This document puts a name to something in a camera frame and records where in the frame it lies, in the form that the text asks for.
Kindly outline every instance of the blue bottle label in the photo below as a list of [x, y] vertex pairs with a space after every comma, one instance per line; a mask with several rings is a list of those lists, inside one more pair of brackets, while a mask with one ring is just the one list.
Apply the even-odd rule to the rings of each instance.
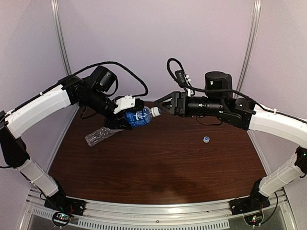
[[126, 120], [129, 122], [129, 124], [133, 128], [139, 127], [139, 126], [144, 126], [144, 125], [148, 124], [148, 122], [145, 119], [146, 116], [147, 116], [147, 114], [145, 114], [144, 110], [140, 110], [140, 111], [137, 111], [137, 112], [126, 112], [125, 113]]

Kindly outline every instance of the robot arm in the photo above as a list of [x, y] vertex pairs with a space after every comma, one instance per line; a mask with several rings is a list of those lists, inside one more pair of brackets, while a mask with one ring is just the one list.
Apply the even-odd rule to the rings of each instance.
[[[179, 85], [182, 88], [188, 87], [184, 84], [183, 68], [175, 74]], [[298, 144], [295, 154], [284, 165], [254, 183], [249, 197], [230, 201], [233, 215], [269, 206], [269, 196], [307, 173], [306, 120], [284, 115], [276, 109], [269, 109], [255, 103], [247, 96], [232, 98], [233, 90], [229, 74], [209, 72], [205, 75], [205, 82], [205, 90], [201, 92], [206, 92], [207, 97], [191, 97], [186, 92], [172, 92], [157, 100], [155, 105], [172, 115], [215, 116], [240, 129], [266, 132]]]
[[123, 118], [127, 109], [139, 110], [144, 102], [132, 96], [112, 101], [104, 93], [117, 81], [117, 76], [107, 68], [98, 66], [86, 78], [69, 76], [61, 79], [38, 96], [7, 113], [0, 112], [0, 144], [9, 167], [22, 173], [46, 196], [45, 206], [67, 212], [73, 208], [75, 215], [82, 215], [85, 202], [67, 198], [59, 183], [49, 176], [27, 153], [22, 134], [50, 114], [78, 104], [91, 107], [105, 117], [105, 126], [110, 129], [131, 130]]

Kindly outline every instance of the white wall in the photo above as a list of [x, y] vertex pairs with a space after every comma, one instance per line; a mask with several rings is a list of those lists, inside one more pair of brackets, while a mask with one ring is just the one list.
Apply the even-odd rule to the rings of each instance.
[[[259, 31], [243, 92], [270, 108], [307, 118], [307, 2], [262, 1]], [[274, 171], [297, 145], [264, 133], [257, 141]], [[307, 179], [286, 186], [300, 230], [307, 226]]]
[[[230, 73], [236, 87], [253, 5], [254, 0], [66, 0], [59, 9], [73, 72], [95, 62], [121, 62], [147, 83], [146, 99], [155, 100], [181, 90], [166, 71], [171, 57], [182, 62], [194, 86], [203, 88], [204, 74], [219, 70]], [[129, 74], [109, 68], [119, 77], [120, 95], [143, 92]]]
[[[0, 110], [13, 109], [63, 76], [50, 1], [0, 1]], [[45, 169], [73, 109], [53, 114], [23, 136]], [[17, 228], [29, 188], [17, 171], [0, 170], [0, 230]]]

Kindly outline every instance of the vent slot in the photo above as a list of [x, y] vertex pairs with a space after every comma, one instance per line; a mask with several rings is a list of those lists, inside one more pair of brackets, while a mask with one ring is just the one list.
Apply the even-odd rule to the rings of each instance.
[[34, 207], [32, 210], [32, 214], [43, 217], [45, 219], [51, 219], [52, 218], [52, 212], [48, 210], [44, 210], [38, 207]]
[[148, 228], [147, 226], [123, 226], [120, 224], [107, 224], [87, 219], [79, 219], [77, 224], [79, 227], [89, 230], [225, 230], [229, 229], [228, 220], [221, 220], [205, 224], [193, 224], [189, 226], [174, 226], [171, 228]]

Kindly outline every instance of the water bottle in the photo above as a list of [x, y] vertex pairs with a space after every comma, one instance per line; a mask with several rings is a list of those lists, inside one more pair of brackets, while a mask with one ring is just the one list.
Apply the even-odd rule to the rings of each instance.
[[[126, 111], [124, 113], [125, 119], [133, 128], [144, 126], [148, 124], [153, 117], [159, 115], [161, 115], [161, 110], [158, 107], [153, 107], [150, 109], [146, 106], [140, 111]], [[100, 141], [103, 141], [104, 139], [107, 139], [122, 130], [123, 129], [109, 129], [107, 127], [102, 127], [101, 129], [87, 135], [85, 140], [87, 144], [92, 147]]]
[[123, 129], [109, 129], [107, 127], [102, 127], [95, 132], [87, 135], [85, 137], [85, 140], [87, 144], [92, 147], [95, 144], [99, 143], [100, 141], [103, 141], [104, 139], [109, 138], [110, 136], [114, 135], [117, 132], [122, 131]]
[[124, 116], [126, 121], [132, 128], [144, 126], [148, 124], [153, 117], [161, 115], [161, 110], [158, 107], [148, 108], [144, 107], [139, 111], [126, 111]]

